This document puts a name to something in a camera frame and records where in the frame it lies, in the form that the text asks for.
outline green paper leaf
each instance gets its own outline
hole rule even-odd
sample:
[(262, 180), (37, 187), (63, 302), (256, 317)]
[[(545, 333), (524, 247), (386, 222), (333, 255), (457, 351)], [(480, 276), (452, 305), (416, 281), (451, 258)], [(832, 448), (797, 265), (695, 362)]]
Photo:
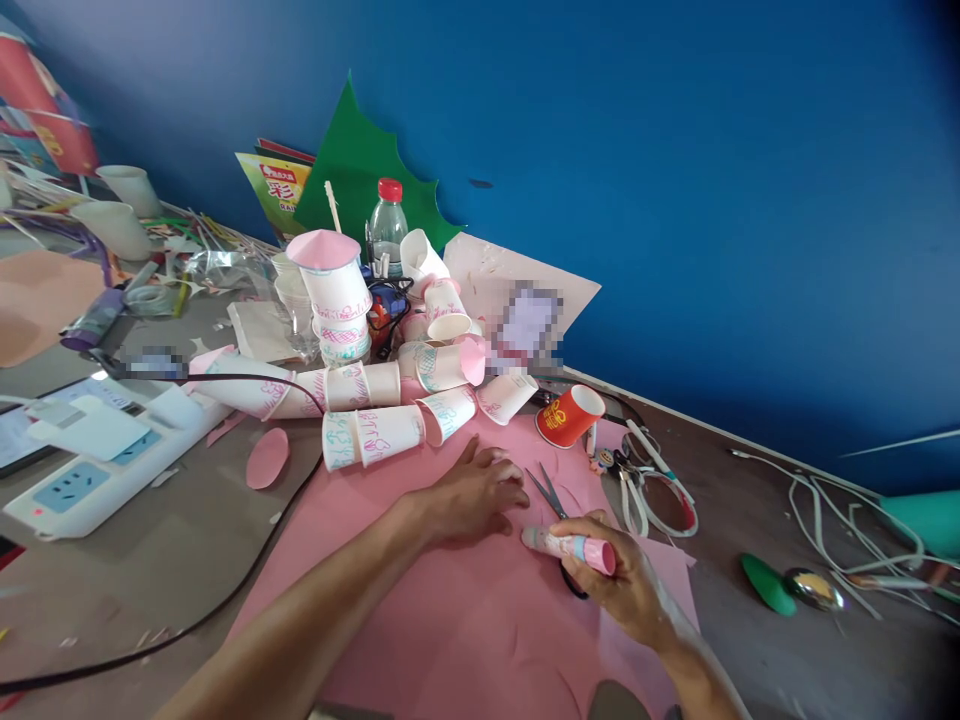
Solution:
[(750, 584), (771, 610), (787, 617), (796, 614), (797, 602), (783, 587), (783, 577), (780, 573), (750, 553), (740, 556), (740, 564), (743, 565)]
[(334, 229), (323, 186), (329, 180), (343, 233), (365, 245), (364, 223), (379, 200), (377, 181), (382, 177), (392, 177), (403, 184), (402, 207), (407, 226), (411, 230), (422, 228), (437, 251), (463, 229), (451, 225), (440, 214), (439, 181), (418, 180), (400, 159), (397, 136), (384, 132), (360, 112), (353, 83), (347, 77), (294, 218), (307, 230)]

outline scissors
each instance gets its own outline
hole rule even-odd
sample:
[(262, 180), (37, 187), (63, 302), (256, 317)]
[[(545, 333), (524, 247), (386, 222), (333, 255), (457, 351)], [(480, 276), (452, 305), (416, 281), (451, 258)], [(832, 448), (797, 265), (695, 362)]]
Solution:
[[(553, 511), (557, 514), (561, 520), (566, 520), (569, 515), (563, 511), (563, 505), (560, 504), (560, 498), (557, 497), (557, 491), (553, 489), (553, 483), (550, 481), (550, 475), (547, 474), (546, 469), (543, 467), (543, 463), (540, 463), (540, 472), (543, 473), (543, 479), (547, 481), (547, 488), (549, 492), (543, 485), (540, 484), (540, 481), (534, 476), (530, 470), (527, 470), (527, 475), (530, 476), (530, 479), (533, 480), (534, 484), (537, 486), (537, 489), (540, 491), (540, 494), (543, 495), (544, 499), (549, 503), (550, 507), (553, 508)], [(573, 578), (570, 577), (570, 573), (567, 572), (567, 569), (563, 567), (563, 561), (560, 562), (560, 573), (563, 576), (563, 581), (567, 584), (567, 587), (570, 588), (570, 592), (576, 595), (581, 600), (586, 600), (589, 595), (587, 595), (583, 590), (577, 587), (577, 583), (574, 582)]]

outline table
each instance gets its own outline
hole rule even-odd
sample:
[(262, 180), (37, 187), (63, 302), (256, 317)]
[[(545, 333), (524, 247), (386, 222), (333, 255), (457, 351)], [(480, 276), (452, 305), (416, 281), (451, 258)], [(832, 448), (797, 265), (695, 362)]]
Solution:
[[(31, 247), (29, 241), (23, 243), (0, 231), (0, 252)], [(181, 320), (138, 321), (125, 347), (169, 345), (189, 355), (192, 338), (211, 348), (232, 342), (229, 328), (214, 329), (226, 317), (229, 302), (229, 296), (197, 298)], [(56, 347), (0, 370), (0, 392), (36, 395), (94, 370)], [(697, 499), (701, 530), (676, 544), (699, 560), (691, 575), (704, 636), (755, 718), (919, 717), (921, 708), (938, 700), (941, 688), (951, 687), (960, 659), (956, 636), (919, 610), (880, 598), (876, 605), (885, 621), (874, 621), (854, 607), (840, 617), (838, 627), (805, 607), (785, 619), (763, 606), (738, 566), (741, 552), (760, 555), (781, 570), (821, 567), (787, 517), (787, 479), (759, 463), (737, 460), (727, 452), (733, 443), (718, 433), (631, 402)], [(265, 430), (248, 419), (213, 448), (192, 449), (177, 475), (138, 494), (83, 540), (39, 543), (26, 528), (0, 515), (0, 535), (28, 548), (0, 574), (0, 587), (28, 589), (0, 601), (3, 624), (13, 625), (0, 644), (0, 677), (50, 672), (129, 652), (145, 631), (189, 625), (225, 597), (260, 550), (270, 519), (319, 452), (319, 423), (287, 421), (282, 426), (290, 435), (292, 460), (284, 479), (264, 492), (246, 487), (243, 463), (237, 460), (248, 455)], [(57, 455), (0, 480), (0, 503), (64, 460)], [(619, 512), (619, 486), (605, 478), (604, 487)], [(656, 531), (652, 536), (663, 540)], [(828, 525), (827, 536), (838, 557), (862, 557), (837, 527)], [(150, 717), (221, 645), (245, 595), (244, 590), (197, 633), (148, 663), (30, 693), (15, 717), (56, 716), (64, 707), (71, 708), (74, 718)], [(59, 647), (65, 640), (67, 645), (75, 642)], [(18, 652), (36, 644), (53, 652), (26, 659)], [(622, 716), (626, 701), (606, 700), (610, 705), (596, 708), (595, 716)]]

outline blue wall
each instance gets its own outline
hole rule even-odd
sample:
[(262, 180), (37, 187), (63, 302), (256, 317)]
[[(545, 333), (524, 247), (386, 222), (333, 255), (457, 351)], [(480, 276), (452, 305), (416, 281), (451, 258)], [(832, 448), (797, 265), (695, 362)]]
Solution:
[(957, 486), (960, 439), (836, 457), (960, 424), (960, 87), (927, 19), (893, 0), (562, 5), (0, 11), (104, 161), (262, 237), (233, 152), (315, 149), (352, 69), (451, 220), (603, 283), (569, 365), (882, 491)]

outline hand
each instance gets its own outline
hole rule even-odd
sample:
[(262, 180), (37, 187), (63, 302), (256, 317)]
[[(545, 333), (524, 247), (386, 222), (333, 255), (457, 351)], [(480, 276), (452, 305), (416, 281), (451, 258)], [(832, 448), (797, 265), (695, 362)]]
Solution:
[(509, 535), (513, 526), (503, 514), (530, 507), (523, 491), (523, 471), (507, 460), (502, 448), (477, 452), (474, 435), (460, 459), (432, 487), (412, 493), (422, 503), (430, 544), (476, 542), (493, 533)]
[(561, 520), (550, 533), (557, 537), (586, 535), (609, 542), (617, 556), (612, 576), (601, 575), (570, 556), (563, 558), (563, 567), (627, 635), (658, 652), (669, 645), (676, 635), (676, 623), (683, 622), (683, 612), (632, 537), (611, 528), (602, 510)]

